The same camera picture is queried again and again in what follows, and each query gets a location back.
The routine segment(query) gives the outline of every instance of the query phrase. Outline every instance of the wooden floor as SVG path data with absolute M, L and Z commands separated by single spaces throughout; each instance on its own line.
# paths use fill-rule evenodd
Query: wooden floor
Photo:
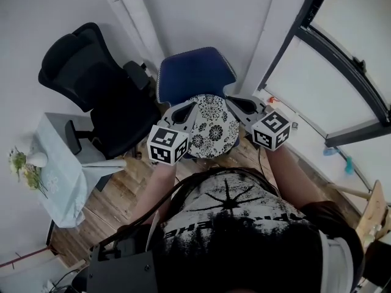
M 243 138 L 244 131 L 240 130 L 240 136 L 240 146 L 232 149 L 229 154 L 215 159 L 198 159 L 197 162 L 182 159 L 177 165 L 177 178 L 182 180 L 215 165 L 252 167 L 259 170 L 258 151 Z M 83 209 L 86 219 L 82 224 L 77 228 L 55 226 L 51 245 L 61 254 L 66 265 L 72 266 L 82 259 L 88 261 L 91 246 L 115 233 L 120 226 L 131 222 L 132 210 L 153 171 L 146 149 L 146 139 L 139 145 L 139 151 L 142 152 L 141 160 L 125 156 L 126 169 L 114 174 L 102 192 L 93 190 Z M 264 149 L 261 149 L 260 160 L 266 178 L 276 186 Z M 317 182 L 316 174 L 306 168 L 307 166 L 303 166 L 304 171 Z M 321 187 L 321 180 L 318 182 L 317 185 Z M 345 216 L 349 217 L 349 224 L 356 225 L 359 215 L 338 192 L 335 193 L 333 190 L 324 191 L 326 198 L 335 200 L 341 206 Z

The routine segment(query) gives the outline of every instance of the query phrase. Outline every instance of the cable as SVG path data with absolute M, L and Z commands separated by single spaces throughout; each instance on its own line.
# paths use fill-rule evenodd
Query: cable
M 53 292 L 53 290 L 54 290 L 55 288 L 57 288 L 57 286 L 59 285 L 59 283 L 60 283 L 67 275 L 69 275 L 70 273 L 75 272 L 75 271 L 79 271 L 79 269 L 73 269 L 73 270 L 67 272 L 65 275 L 63 275 L 62 278 L 61 278 L 59 281 L 57 281 L 57 283 L 51 288 L 51 290 L 49 291 L 49 293 Z
M 57 292 L 60 292 L 64 289 L 68 289 L 68 288 L 71 288 L 73 291 L 75 291 L 76 293 L 79 293 L 73 286 L 71 285 L 67 285 L 67 286 L 61 286 L 59 288 L 57 288 L 55 291 L 53 291 L 52 293 L 57 293 Z
M 241 168 L 238 168 L 238 167 L 230 167 L 230 168 L 225 168 L 225 167 L 216 167 L 216 168 L 213 168 L 213 169 L 209 169 L 205 172 L 203 172 L 204 175 L 213 175 L 215 173 L 219 173 L 223 170 L 242 170 Z M 159 202 L 157 202 L 157 204 L 154 205 L 154 207 L 152 207 L 148 212 L 146 212 L 143 216 L 141 216 L 140 218 L 136 219 L 134 222 L 130 223 L 125 229 L 123 230 L 120 230 L 114 234 L 112 234 L 111 236 L 107 237 L 105 240 L 102 240 L 101 242 L 99 242 L 97 246 L 101 246 L 101 247 L 105 247 L 107 244 L 110 244 L 111 242 L 117 240 L 117 239 L 120 239 L 124 236 L 126 236 L 127 234 L 129 234 L 130 231 L 132 231 L 133 228 L 141 225 L 143 222 L 145 222 L 149 217 L 151 217 L 155 212 L 156 210 L 159 209 L 160 206 L 162 206 L 162 204 L 172 196 L 172 194 L 177 190 L 179 189 L 181 186 L 183 186 L 184 184 L 186 183 L 189 183 L 191 181 L 194 180 L 194 178 L 198 177 L 200 173 L 195 173 L 191 176 L 188 176 L 187 178 L 181 180 L 179 183 L 177 183 L 176 185 L 173 186 L 173 188 L 168 191 L 168 193 L 166 193 L 165 196 L 162 197 L 162 199 L 159 200 Z
M 270 186 L 273 187 L 273 189 L 277 192 L 278 196 L 281 197 L 280 191 L 279 191 L 274 185 L 272 185 L 272 184 L 270 183 L 270 181 L 269 181 L 269 180 L 266 178 L 266 176 L 265 176 L 265 172 L 263 171 L 263 167 L 262 167 L 262 164 L 261 164 L 261 147 L 259 147 L 259 149 L 258 149 L 258 163 L 259 163 L 259 167 L 260 167 L 260 169 L 261 169 L 261 171 L 262 171 L 262 175 L 263 175 L 263 177 L 265 178 L 265 180 L 268 182 L 268 184 L 269 184 Z

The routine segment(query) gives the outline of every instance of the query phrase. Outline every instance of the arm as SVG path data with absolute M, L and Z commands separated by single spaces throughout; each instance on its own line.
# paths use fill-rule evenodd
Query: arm
M 284 145 L 274 152 L 266 150 L 266 154 L 284 200 L 298 209 L 309 203 L 324 200 L 319 189 L 295 163 Z
M 175 183 L 175 174 L 177 172 L 177 166 L 169 166 L 166 164 L 159 164 L 156 166 L 155 170 L 152 173 L 151 178 L 147 184 L 147 187 L 144 190 L 140 200 L 138 201 L 136 207 L 132 212 L 132 221 L 143 216 L 147 211 L 154 207 L 157 202 L 162 199 L 165 194 L 170 191 Z M 171 200 L 168 199 L 163 203 L 159 208 L 160 218 L 163 219 L 167 210 L 170 206 Z M 152 224 L 153 217 L 149 217 L 144 224 Z

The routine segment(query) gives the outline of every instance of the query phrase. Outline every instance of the tablecloth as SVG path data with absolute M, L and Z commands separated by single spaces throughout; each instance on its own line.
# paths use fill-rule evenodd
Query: tablecloth
M 82 150 L 73 155 L 65 137 L 65 124 L 69 120 L 73 120 L 76 130 L 93 129 L 88 117 L 46 113 L 32 143 L 32 151 L 42 151 L 48 156 L 48 164 L 41 172 L 47 197 L 37 194 L 60 228 L 79 225 L 84 220 L 82 208 L 99 179 L 126 166 L 121 159 L 106 161 L 88 139 L 80 139 Z

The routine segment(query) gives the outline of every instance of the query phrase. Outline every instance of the chair backrest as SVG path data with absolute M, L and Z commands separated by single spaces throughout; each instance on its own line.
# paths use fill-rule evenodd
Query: chair backrest
M 99 27 L 87 23 L 50 47 L 38 81 L 88 112 L 107 99 L 126 77 L 110 55 Z
M 159 70 L 156 96 L 171 106 L 196 95 L 224 97 L 223 88 L 236 81 L 236 74 L 225 57 L 212 47 L 166 58 Z

